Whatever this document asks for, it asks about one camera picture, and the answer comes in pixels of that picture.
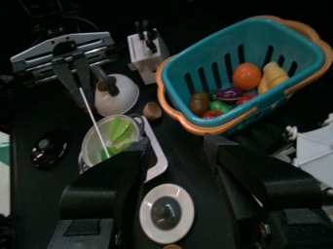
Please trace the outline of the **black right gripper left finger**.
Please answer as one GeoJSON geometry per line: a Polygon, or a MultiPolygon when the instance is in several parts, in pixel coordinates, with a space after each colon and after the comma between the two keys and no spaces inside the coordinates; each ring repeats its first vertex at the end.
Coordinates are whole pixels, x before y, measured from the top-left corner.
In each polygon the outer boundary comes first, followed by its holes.
{"type": "Polygon", "coordinates": [[[59,249],[132,249],[138,200],[149,168],[144,138],[87,169],[61,201],[59,249]]]}

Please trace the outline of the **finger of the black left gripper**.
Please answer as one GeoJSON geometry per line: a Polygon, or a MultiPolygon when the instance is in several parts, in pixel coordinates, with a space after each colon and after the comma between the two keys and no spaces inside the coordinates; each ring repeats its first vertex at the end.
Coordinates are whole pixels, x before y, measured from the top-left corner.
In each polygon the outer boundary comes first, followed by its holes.
{"type": "Polygon", "coordinates": [[[65,87],[67,88],[71,98],[79,108],[85,107],[85,102],[82,99],[79,86],[77,85],[77,81],[74,79],[71,69],[69,67],[67,61],[63,57],[58,57],[53,60],[53,69],[57,75],[58,80],[62,82],[65,87]]]}
{"type": "Polygon", "coordinates": [[[90,64],[85,53],[75,53],[73,55],[73,65],[75,69],[74,99],[78,105],[91,105],[94,103],[94,90],[91,83],[90,64]]]}

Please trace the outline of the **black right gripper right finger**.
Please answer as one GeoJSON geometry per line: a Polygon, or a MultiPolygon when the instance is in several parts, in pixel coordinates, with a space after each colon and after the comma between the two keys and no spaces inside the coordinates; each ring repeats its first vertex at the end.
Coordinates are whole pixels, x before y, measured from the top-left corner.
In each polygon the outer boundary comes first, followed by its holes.
{"type": "Polygon", "coordinates": [[[229,139],[205,136],[237,249],[325,249],[323,193],[288,162],[229,139]]]}

